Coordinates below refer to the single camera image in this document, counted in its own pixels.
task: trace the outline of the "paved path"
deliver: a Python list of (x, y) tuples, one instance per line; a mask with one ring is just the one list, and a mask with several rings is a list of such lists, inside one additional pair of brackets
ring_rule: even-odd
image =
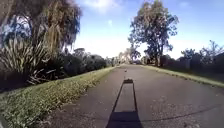
[(223, 128), (223, 94), (140, 66), (123, 66), (74, 104), (53, 111), (39, 127)]

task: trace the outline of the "white cloud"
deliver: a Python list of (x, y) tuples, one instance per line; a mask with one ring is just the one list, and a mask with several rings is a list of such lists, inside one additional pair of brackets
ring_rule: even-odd
[(113, 21), (112, 21), (112, 20), (108, 20), (107, 23), (108, 23), (108, 25), (109, 25), (110, 27), (113, 26)]
[(180, 3), (180, 7), (181, 8), (187, 8), (189, 6), (190, 6), (190, 4), (188, 2), (186, 2), (186, 1), (183, 1), (183, 2)]
[(107, 13), (109, 10), (120, 7), (122, 0), (81, 0), (87, 7), (96, 9), (100, 13)]

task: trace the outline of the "sky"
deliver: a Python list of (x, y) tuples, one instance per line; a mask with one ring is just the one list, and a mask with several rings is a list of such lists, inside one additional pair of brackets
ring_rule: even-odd
[[(81, 30), (73, 48), (102, 57), (114, 57), (130, 47), (127, 38), (130, 23), (144, 0), (76, 0), (82, 9)], [(174, 46), (172, 58), (179, 58), (181, 51), (196, 51), (208, 47), (209, 40), (224, 45), (224, 0), (162, 0), (164, 7), (179, 18), (178, 34), (170, 37)], [(144, 55), (147, 45), (138, 51)]]

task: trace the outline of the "green lawn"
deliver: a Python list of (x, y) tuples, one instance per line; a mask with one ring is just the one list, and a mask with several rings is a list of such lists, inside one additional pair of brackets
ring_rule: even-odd
[(224, 87), (224, 83), (222, 83), (222, 82), (211, 80), (209, 78), (205, 78), (205, 77), (201, 77), (201, 76), (197, 76), (197, 75), (193, 75), (193, 74), (181, 73), (181, 72), (161, 69), (161, 68), (157, 68), (157, 67), (153, 67), (153, 66), (143, 66), (143, 67), (150, 69), (150, 70), (155, 70), (157, 72), (166, 73), (166, 74), (169, 74), (172, 76), (177, 76), (177, 77), (181, 77), (184, 79), (193, 80), (193, 81), (196, 81), (196, 82), (202, 83), (202, 84), (209, 84), (209, 85)]
[(44, 114), (80, 97), (89, 87), (114, 68), (93, 71), (80, 76), (52, 81), (38, 86), (0, 94), (0, 112), (10, 127), (28, 127)]

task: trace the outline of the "tree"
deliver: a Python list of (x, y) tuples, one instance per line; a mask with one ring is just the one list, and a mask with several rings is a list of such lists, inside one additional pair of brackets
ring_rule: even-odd
[(195, 49), (186, 49), (181, 51), (181, 54), (183, 54), (185, 59), (192, 59), (195, 54)]
[(203, 55), (204, 64), (212, 64), (214, 62), (215, 56), (224, 52), (223, 47), (220, 47), (215, 41), (210, 40), (209, 48), (202, 48), (200, 53)]
[(130, 48), (130, 58), (133, 61), (134, 59), (140, 58), (141, 53), (137, 51), (137, 48), (139, 45), (135, 45), (133, 38), (128, 38), (129, 42), (131, 43), (131, 48)]
[(137, 44), (147, 43), (148, 52), (153, 54), (158, 66), (158, 58), (163, 55), (164, 48), (173, 48), (168, 39), (177, 34), (177, 23), (177, 16), (171, 15), (161, 1), (155, 0), (152, 4), (144, 2), (131, 23), (130, 38)]
[(26, 26), (33, 46), (45, 42), (50, 52), (71, 45), (80, 29), (80, 8), (71, 0), (10, 0), (2, 9), (1, 33), (12, 21), (20, 18)]

